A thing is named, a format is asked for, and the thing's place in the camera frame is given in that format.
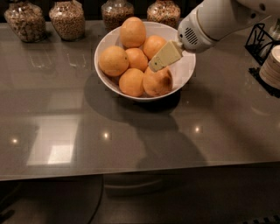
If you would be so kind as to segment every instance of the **dark background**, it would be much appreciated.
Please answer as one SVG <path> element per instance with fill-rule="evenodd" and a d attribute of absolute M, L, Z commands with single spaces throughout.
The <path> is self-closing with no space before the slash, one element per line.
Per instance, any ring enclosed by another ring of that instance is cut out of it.
<path fill-rule="evenodd" d="M 49 21 L 48 12 L 53 6 L 53 0 L 30 0 L 31 3 L 38 5 L 44 12 L 45 20 Z M 86 20 L 102 19 L 101 6 L 107 0 L 79 0 L 83 4 Z M 149 5 L 155 0 L 128 0 L 135 8 L 135 16 L 146 18 L 146 12 Z M 181 9 L 181 17 L 185 17 L 197 4 L 202 0 L 175 0 L 174 1 Z M 4 12 L 9 5 L 0 0 L 0 22 L 5 22 Z"/>

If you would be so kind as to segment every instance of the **gray table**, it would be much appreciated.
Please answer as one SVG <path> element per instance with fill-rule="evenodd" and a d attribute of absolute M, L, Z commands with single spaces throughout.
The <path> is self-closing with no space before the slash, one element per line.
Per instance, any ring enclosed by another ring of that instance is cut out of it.
<path fill-rule="evenodd" d="M 0 179 L 157 171 L 280 160 L 280 100 L 248 72 L 250 28 L 197 54 L 182 91 L 137 103 L 109 91 L 94 68 L 106 34 L 24 44 L 0 24 Z"/>

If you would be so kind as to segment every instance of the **black wire rack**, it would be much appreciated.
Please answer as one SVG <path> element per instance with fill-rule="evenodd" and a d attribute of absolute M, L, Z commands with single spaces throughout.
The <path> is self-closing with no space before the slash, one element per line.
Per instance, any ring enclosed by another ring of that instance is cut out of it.
<path fill-rule="evenodd" d="M 280 40 L 273 39 L 264 30 L 264 27 L 265 24 L 255 24 L 245 45 L 245 48 L 260 66 L 270 55 L 271 49 L 276 45 L 280 45 Z"/>

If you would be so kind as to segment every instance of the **floor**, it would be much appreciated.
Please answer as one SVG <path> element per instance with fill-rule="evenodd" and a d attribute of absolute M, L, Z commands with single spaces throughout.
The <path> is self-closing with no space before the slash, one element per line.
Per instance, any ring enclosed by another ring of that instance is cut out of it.
<path fill-rule="evenodd" d="M 114 191 L 107 187 L 112 179 Z M 146 187 L 152 180 L 156 187 Z M 279 217 L 279 164 L 0 183 L 1 224 L 250 224 Z"/>

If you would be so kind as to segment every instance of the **orange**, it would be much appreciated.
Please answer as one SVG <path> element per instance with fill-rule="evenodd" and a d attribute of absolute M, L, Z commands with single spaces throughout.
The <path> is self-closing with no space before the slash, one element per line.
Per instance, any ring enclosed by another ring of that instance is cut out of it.
<path fill-rule="evenodd" d="M 123 74 L 130 65 L 128 54 L 120 46 L 107 47 L 99 57 L 99 67 L 108 76 Z"/>
<path fill-rule="evenodd" d="M 146 27 L 138 17 L 127 18 L 120 29 L 121 43 L 127 47 L 139 47 L 146 40 Z"/>
<path fill-rule="evenodd" d="M 151 60 L 166 42 L 166 39 L 158 35 L 151 35 L 143 43 L 143 52 Z"/>
<path fill-rule="evenodd" d="M 121 91 L 130 96 L 141 96 L 144 93 L 143 77 L 144 73 L 141 70 L 129 68 L 119 80 Z"/>
<path fill-rule="evenodd" d="M 125 51 L 129 56 L 129 67 L 144 72 L 148 66 L 148 58 L 140 48 L 129 48 Z"/>
<path fill-rule="evenodd" d="M 172 91 L 172 74 L 169 67 L 165 67 L 157 72 L 152 72 L 147 67 L 143 76 L 143 88 L 147 95 L 160 96 Z"/>

